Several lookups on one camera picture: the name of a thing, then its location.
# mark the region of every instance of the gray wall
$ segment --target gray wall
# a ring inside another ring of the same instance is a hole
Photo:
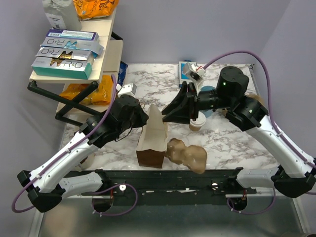
[[[207,62],[224,52],[260,53],[290,0],[120,0],[114,31],[128,63]],[[249,63],[246,55],[222,62]]]
[[[260,55],[271,77],[276,122],[294,142],[314,157],[315,9],[314,0],[292,0]],[[260,92],[266,99],[266,81],[259,65],[255,73]],[[302,200],[310,226],[316,233],[316,196],[305,195]]]
[[[56,103],[27,90],[31,64],[49,29],[40,0],[1,1],[0,15],[0,233],[25,237],[34,211],[15,214],[11,202],[21,186],[16,175],[32,170],[58,149],[64,124],[54,119]],[[58,86],[47,86],[60,91]],[[17,207],[28,207],[26,195]]]

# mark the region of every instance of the metal base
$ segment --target metal base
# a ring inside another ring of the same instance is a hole
[[[260,211],[271,199],[251,197],[246,211]],[[128,208],[113,206],[108,212]],[[213,205],[137,206],[124,216],[102,218],[92,211],[90,197],[67,198],[45,213],[39,237],[280,237],[302,232],[292,199],[283,196],[270,211],[255,216]]]

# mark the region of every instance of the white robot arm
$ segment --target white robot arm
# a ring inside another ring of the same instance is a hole
[[[131,90],[133,90],[132,86],[126,88],[126,92]],[[62,198],[108,188],[109,180],[103,170],[96,170],[86,175],[71,178],[65,178],[65,176],[90,154],[106,143],[118,139],[122,132],[127,129],[142,127],[148,119],[147,114],[139,104],[139,100],[127,93],[120,94],[99,128],[77,147],[70,149],[71,146],[90,134],[102,117],[103,114],[88,118],[73,139],[50,160],[31,172],[23,170],[18,174],[18,180],[23,187],[32,181],[26,190],[31,203],[40,212],[52,209]]]
[[[193,83],[183,83],[178,95],[163,109],[164,122],[189,124],[200,110],[228,109],[226,118],[241,131],[259,141],[279,162],[272,169],[242,169],[236,181],[244,188],[276,188],[296,198],[312,189],[316,182],[315,159],[302,151],[276,124],[268,110],[245,95],[249,78],[237,67],[224,67],[215,90],[200,91],[205,69],[191,63],[183,68]],[[284,141],[286,140],[299,155]]]

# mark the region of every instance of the white shelf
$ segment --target white shelf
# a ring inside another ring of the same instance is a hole
[[[118,74],[117,73],[103,73],[102,75],[111,75],[111,74],[114,74],[116,79],[118,79]],[[68,85],[69,84],[65,84],[63,91],[67,89]],[[64,106],[65,106],[65,104],[58,103],[56,113],[58,111],[60,111]],[[102,106],[102,105],[88,105],[87,107],[89,107],[91,109],[94,109],[96,111],[99,111],[99,112],[103,112],[103,111],[105,111],[108,108],[108,105],[105,105],[105,106]],[[68,113],[66,113],[66,115],[88,115],[88,114],[86,112],[84,112],[84,111],[81,111],[81,110],[73,108]]]
[[[30,81],[35,80],[36,82],[43,83],[91,83],[93,81],[100,82],[102,79],[103,69],[105,65],[105,55],[106,50],[108,49],[108,36],[101,36],[99,44],[104,47],[103,52],[100,56],[98,56],[92,65],[92,72],[87,80],[85,79],[74,79],[74,78],[58,78],[58,77],[48,77],[48,76],[39,76],[34,71],[30,76]]]
[[[105,56],[105,65],[103,72],[119,72],[120,59],[123,51],[122,40],[110,40],[108,43],[108,50]]]
[[[116,9],[111,16],[94,18],[88,21],[81,21],[81,31],[97,32],[99,36],[111,36]]]

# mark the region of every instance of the brown paper box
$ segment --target brown paper box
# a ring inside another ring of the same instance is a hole
[[[162,168],[167,150],[168,127],[162,122],[161,111],[151,104],[147,114],[149,119],[138,140],[136,154],[140,166]]]

